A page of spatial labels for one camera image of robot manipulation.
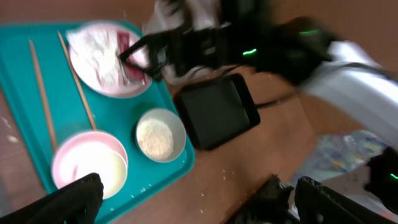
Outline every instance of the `wooden table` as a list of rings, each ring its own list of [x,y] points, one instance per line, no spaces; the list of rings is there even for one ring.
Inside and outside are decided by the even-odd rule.
[[[0,21],[128,19],[140,25],[154,0],[3,0]],[[397,70],[398,2],[394,0],[278,0],[278,21],[310,15],[362,45]],[[256,103],[292,87],[277,76],[241,70]],[[0,215],[45,195],[29,155],[0,94]],[[289,177],[311,153],[318,133],[360,128],[330,105],[308,96],[260,110],[261,124],[212,152],[196,152],[193,170],[115,223],[222,223],[272,173]]]

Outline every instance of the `bowl of rice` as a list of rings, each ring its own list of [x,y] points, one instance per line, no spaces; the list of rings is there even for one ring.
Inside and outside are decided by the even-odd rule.
[[[184,151],[187,134],[173,112],[156,108],[144,113],[136,128],[136,141],[146,157],[155,162],[171,162]]]

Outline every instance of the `pink plate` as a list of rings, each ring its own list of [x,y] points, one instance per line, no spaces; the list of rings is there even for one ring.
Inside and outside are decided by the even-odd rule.
[[[98,21],[98,22],[90,22],[83,27],[80,28],[80,32],[91,32],[93,30],[120,30],[124,32],[128,32],[130,34],[130,45],[136,43],[140,37],[135,34],[133,31],[115,23],[108,21]],[[146,84],[141,86],[118,86],[114,88],[106,88],[100,85],[100,82],[97,79],[95,69],[89,65],[85,59],[79,58],[76,51],[69,46],[70,60],[73,68],[75,69],[77,75],[80,79],[86,83],[91,89],[97,91],[106,96],[115,97],[115,98],[130,98],[134,96],[138,96],[141,93],[145,92],[152,83],[151,77],[145,75]],[[144,49],[138,50],[133,55],[134,60],[142,66],[147,65],[147,59],[144,54]]]
[[[103,150],[102,152],[105,150],[108,154],[119,155],[127,170],[127,153],[119,140],[102,131],[85,131],[67,139],[55,154],[52,163],[52,178],[57,188],[60,189],[78,179],[74,177],[76,174],[73,174],[76,172],[76,167],[79,166],[78,161],[81,161],[80,163],[90,161],[94,158],[94,154],[100,150]],[[70,168],[66,168],[66,170],[69,169],[70,172],[67,172],[67,174],[63,174],[63,171],[61,171],[62,169],[65,170],[62,168],[65,160],[69,160],[68,166]]]

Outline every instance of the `chopstick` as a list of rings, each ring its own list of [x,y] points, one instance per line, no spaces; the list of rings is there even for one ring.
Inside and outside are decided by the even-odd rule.
[[[94,131],[96,131],[97,130],[97,126],[95,125],[93,115],[91,114],[90,107],[88,106],[85,93],[83,92],[83,89],[81,88],[81,85],[80,85],[79,78],[77,77],[77,74],[76,74],[75,70],[72,67],[72,63],[70,62],[69,52],[68,52],[67,46],[65,45],[65,42],[63,41],[63,37],[62,37],[62,35],[61,35],[61,33],[59,31],[58,31],[58,36],[60,38],[60,42],[61,42],[61,45],[62,45],[62,48],[63,48],[63,53],[65,53],[65,57],[67,58],[70,71],[72,72],[73,79],[75,80],[76,86],[77,86],[77,88],[79,90],[80,98],[81,98],[81,100],[83,102],[83,105],[85,106],[86,113],[87,113],[88,119],[90,120],[91,127],[93,128]]]
[[[49,102],[47,100],[47,95],[45,94],[44,82],[43,82],[42,72],[40,71],[39,60],[37,60],[36,49],[35,49],[35,46],[34,46],[32,40],[29,40],[29,47],[30,47],[30,53],[32,54],[33,64],[35,67],[37,84],[39,85],[40,97],[42,98],[42,103],[43,103],[44,113],[45,113],[45,120],[47,122],[47,128],[50,133],[52,148],[56,152],[58,149],[57,138],[55,136],[54,125],[53,125],[52,118],[51,118]]]

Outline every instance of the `tray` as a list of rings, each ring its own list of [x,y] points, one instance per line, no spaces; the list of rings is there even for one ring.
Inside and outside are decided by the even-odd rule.
[[[215,149],[261,122],[240,74],[187,85],[175,103],[192,143],[199,149]]]
[[[132,24],[120,23],[142,36]],[[35,44],[60,144],[76,132],[90,129],[90,122],[57,35],[58,30],[65,34],[66,30],[80,25],[81,23],[64,23],[0,27],[0,84],[48,193],[57,189],[50,174],[54,153],[28,39]],[[96,217],[96,223],[108,223],[186,174],[193,167],[195,153],[187,138],[185,150],[178,159],[159,164],[146,158],[134,144],[134,126],[145,111],[167,108],[177,113],[164,82],[153,82],[143,94],[130,99],[109,98],[91,90],[83,82],[81,84],[98,129],[117,137],[126,148],[129,158],[126,184],[117,195],[103,202]]]

